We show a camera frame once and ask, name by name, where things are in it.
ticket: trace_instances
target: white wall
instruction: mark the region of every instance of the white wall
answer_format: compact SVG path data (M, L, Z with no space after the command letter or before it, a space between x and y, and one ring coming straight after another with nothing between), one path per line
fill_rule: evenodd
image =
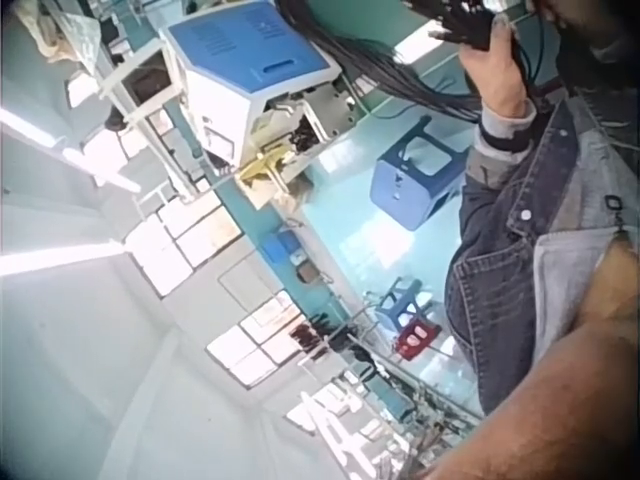
M3 52L5 106L72 143L99 128L107 103L66 105L72 64L47 65L12 22L2 43L18 46ZM176 130L166 140L192 162ZM4 252L122 239L139 222L130 194L5 135L2 150ZM143 193L166 178L148 149L123 173ZM126 255L4 279L3 465L52 480L340 478L322 442L283 419L320 384L290 362L247 391L205 353L280 288L244 237L165 299Z

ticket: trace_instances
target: plastic stool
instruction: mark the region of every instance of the plastic stool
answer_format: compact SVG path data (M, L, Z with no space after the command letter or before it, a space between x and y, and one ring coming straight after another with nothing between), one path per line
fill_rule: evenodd
M413 280L408 287L400 287L402 278L398 277L391 285L391 288L382 297L380 303L374 310L376 319L388 330L394 332L400 332L404 326L400 323L400 318L407 313L411 315L417 315L423 317L423 311L427 305L420 307L418 305L417 296L421 291L422 282L420 280ZM409 307L415 309L414 312L410 312Z
M441 331L440 325L425 321L418 316L413 317L413 320L400 332L394 350L405 360L411 361L431 345Z
M409 231L417 230L458 192L469 149L456 152L425 132L432 117L423 117L376 163L369 197L382 211ZM434 175L427 175L406 159L410 142L422 138L451 160Z

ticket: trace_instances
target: wire bundle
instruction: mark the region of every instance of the wire bundle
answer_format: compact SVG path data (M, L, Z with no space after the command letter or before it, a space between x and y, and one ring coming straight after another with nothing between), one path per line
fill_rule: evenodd
M495 14L481 0L410 0L404 3L416 13L439 21L444 28L443 40L488 49ZM315 18L307 0L275 0L275 5L298 33L343 67L352 67L365 75L386 94L459 120L478 122L481 101L477 95L444 93L437 86L429 87L410 65L397 60L393 48L381 42L331 32ZM514 58L521 67L523 78L533 84L537 73L532 72L528 56L517 42L514 42L514 49Z

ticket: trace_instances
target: machine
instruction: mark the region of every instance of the machine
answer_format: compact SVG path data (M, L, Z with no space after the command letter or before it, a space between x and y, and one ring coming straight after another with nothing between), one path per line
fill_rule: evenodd
M355 123L350 95L334 87L340 66L267 1L223 4L165 27L105 80L103 92L160 49L172 85L125 120L136 123L178 97L203 148L240 174L256 162L267 172L304 163ZM282 189L286 177L274 183Z

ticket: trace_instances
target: gray sleeve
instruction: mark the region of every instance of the gray sleeve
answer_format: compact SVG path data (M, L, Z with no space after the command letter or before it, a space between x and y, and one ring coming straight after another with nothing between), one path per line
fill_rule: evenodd
M527 99L526 116L521 119L501 117L486 105L482 110L482 125L490 135L497 138L510 139L521 130L531 126L536 117L533 102ZM467 175L491 189L500 189L509 177L511 171L531 151L533 142L524 152L510 153L492 148L480 135L476 127L473 148L467 160Z

